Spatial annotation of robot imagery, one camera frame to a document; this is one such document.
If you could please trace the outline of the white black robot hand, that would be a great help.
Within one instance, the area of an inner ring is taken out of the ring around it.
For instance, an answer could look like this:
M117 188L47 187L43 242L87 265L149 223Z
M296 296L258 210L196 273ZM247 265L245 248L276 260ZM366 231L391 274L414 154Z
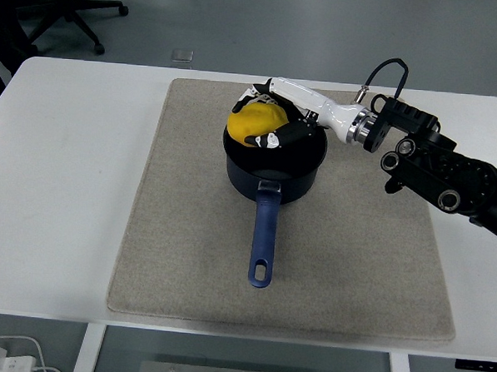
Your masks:
M229 116L228 131L244 146L284 148L330 128L345 144L362 143L374 121L359 103L341 105L283 77L247 89Z

